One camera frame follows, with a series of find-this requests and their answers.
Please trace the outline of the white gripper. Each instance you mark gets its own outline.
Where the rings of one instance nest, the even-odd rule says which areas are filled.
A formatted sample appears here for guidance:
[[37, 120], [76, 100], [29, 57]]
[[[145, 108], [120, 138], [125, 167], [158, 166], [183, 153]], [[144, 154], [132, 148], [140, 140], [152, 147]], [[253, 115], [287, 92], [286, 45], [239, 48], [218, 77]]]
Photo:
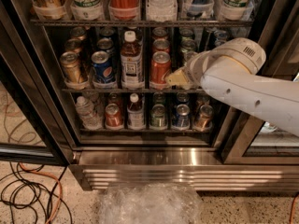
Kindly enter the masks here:
[[210, 79], [221, 79], [224, 74], [224, 63], [227, 61], [228, 56], [224, 53], [212, 50], [204, 51], [187, 61], [185, 72], [183, 68], [179, 68], [169, 74], [165, 81], [170, 86], [180, 86], [188, 89], [206, 88]]

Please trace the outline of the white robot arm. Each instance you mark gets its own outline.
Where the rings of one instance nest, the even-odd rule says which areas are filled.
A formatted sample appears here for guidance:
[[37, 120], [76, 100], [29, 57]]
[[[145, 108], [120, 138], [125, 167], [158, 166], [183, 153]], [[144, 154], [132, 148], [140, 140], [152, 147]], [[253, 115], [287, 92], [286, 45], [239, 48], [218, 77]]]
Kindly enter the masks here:
[[235, 38], [203, 51], [165, 78], [185, 90], [202, 88], [212, 98], [299, 135], [299, 84], [261, 77], [263, 48], [247, 38]]

